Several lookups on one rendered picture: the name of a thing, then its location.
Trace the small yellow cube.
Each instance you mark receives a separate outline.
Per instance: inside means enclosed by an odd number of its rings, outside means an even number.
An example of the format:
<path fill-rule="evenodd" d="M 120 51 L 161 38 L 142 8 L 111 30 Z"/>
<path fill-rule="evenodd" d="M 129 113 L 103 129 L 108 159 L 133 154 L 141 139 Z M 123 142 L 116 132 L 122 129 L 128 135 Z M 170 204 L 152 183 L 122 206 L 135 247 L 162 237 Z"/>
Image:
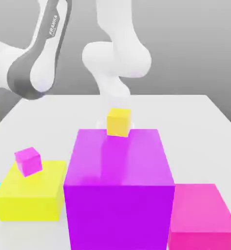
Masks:
<path fill-rule="evenodd" d="M 131 110 L 111 108 L 107 115 L 107 134 L 128 137 L 131 129 Z"/>

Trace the small magenta cube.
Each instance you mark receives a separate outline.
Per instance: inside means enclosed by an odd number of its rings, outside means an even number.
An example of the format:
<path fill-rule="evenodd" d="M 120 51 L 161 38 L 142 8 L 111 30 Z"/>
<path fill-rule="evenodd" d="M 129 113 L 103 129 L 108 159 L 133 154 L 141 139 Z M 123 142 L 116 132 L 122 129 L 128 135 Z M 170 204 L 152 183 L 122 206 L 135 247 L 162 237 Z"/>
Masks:
<path fill-rule="evenodd" d="M 33 147 L 15 152 L 14 155 L 18 169 L 24 177 L 42 171 L 41 156 Z"/>

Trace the large purple box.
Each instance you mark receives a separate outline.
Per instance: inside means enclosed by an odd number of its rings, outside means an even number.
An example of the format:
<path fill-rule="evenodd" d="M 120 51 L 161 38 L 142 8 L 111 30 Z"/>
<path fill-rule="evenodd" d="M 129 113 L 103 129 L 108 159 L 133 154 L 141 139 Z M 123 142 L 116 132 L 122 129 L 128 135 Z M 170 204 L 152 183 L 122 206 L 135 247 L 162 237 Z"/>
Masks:
<path fill-rule="evenodd" d="M 166 250 L 175 184 L 156 129 L 80 129 L 63 187 L 71 250 Z"/>

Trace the large yellow box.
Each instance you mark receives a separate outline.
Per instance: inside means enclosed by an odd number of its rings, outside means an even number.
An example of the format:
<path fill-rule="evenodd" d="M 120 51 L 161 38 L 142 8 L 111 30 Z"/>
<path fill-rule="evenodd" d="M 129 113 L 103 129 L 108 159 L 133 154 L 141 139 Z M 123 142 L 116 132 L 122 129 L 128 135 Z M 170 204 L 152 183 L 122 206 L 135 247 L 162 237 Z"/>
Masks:
<path fill-rule="evenodd" d="M 0 221 L 58 221 L 64 204 L 65 161 L 43 161 L 24 177 L 13 163 L 0 184 Z"/>

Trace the large pink box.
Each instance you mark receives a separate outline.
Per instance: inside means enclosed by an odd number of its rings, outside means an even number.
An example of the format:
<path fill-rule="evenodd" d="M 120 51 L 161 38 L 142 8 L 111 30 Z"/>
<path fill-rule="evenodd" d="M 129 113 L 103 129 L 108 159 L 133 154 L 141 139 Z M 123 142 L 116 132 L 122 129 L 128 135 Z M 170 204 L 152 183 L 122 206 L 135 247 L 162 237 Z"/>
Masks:
<path fill-rule="evenodd" d="M 169 250 L 231 250 L 231 213 L 214 184 L 176 184 Z"/>

